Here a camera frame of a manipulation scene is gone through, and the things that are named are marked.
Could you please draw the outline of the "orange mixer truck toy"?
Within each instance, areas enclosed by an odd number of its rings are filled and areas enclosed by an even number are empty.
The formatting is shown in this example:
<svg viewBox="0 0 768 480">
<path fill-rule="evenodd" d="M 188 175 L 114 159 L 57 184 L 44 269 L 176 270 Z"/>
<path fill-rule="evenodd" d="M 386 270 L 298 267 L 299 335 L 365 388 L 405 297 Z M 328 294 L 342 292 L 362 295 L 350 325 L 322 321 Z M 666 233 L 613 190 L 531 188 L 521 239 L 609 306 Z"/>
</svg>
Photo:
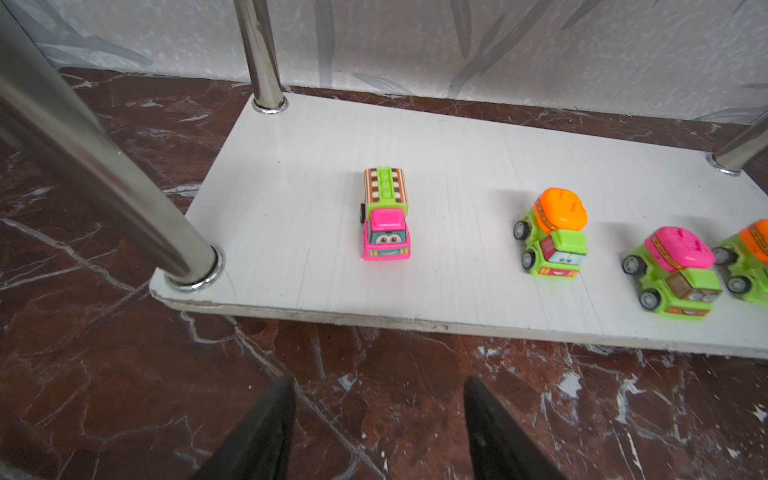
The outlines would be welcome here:
<svg viewBox="0 0 768 480">
<path fill-rule="evenodd" d="M 525 243 L 521 265 L 533 276 L 575 279 L 588 254 L 588 215 L 580 198 L 562 188 L 548 188 L 513 227 L 516 240 Z"/>
</svg>

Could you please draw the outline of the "pink green truck toy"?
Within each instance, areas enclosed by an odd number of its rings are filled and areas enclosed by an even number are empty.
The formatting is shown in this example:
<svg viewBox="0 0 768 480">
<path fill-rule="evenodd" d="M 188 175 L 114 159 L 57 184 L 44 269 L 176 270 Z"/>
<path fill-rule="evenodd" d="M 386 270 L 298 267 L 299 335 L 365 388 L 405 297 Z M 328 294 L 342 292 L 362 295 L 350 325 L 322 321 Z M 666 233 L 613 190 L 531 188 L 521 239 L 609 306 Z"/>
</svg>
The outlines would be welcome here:
<svg viewBox="0 0 768 480">
<path fill-rule="evenodd" d="M 363 180 L 362 258 L 372 262 L 409 259 L 412 239 L 404 171 L 388 166 L 368 168 Z"/>
</svg>

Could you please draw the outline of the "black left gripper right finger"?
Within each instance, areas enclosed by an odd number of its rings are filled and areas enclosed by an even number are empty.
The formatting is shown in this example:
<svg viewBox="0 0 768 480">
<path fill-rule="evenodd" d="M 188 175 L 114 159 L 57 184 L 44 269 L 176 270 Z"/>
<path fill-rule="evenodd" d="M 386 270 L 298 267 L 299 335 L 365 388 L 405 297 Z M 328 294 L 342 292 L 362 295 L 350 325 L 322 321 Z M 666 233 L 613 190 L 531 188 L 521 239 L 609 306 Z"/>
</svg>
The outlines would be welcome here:
<svg viewBox="0 0 768 480">
<path fill-rule="evenodd" d="M 463 387 L 475 479 L 565 479 L 477 376 Z"/>
</svg>

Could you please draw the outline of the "pink mixer truck toy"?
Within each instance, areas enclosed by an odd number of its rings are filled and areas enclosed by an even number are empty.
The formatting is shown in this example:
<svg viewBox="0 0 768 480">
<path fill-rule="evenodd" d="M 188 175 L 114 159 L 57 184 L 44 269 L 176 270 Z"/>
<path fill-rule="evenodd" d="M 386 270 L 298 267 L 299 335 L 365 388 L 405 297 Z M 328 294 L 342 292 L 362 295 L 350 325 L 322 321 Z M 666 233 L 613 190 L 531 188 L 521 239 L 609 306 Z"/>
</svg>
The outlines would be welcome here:
<svg viewBox="0 0 768 480">
<path fill-rule="evenodd" d="M 715 256 L 693 232 L 665 226 L 622 259 L 637 286 L 640 306 L 657 315 L 701 321 L 722 294 Z"/>
</svg>

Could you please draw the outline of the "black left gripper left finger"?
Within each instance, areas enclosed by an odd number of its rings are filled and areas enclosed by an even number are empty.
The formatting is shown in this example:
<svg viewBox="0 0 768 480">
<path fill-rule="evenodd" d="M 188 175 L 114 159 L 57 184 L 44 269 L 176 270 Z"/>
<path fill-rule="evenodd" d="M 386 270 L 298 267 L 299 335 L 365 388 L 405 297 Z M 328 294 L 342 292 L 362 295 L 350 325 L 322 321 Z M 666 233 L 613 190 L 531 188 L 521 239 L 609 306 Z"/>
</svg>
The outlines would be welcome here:
<svg viewBox="0 0 768 480">
<path fill-rule="evenodd" d="M 197 470 L 194 479 L 285 479 L 296 414 L 294 377 L 285 374 Z"/>
</svg>

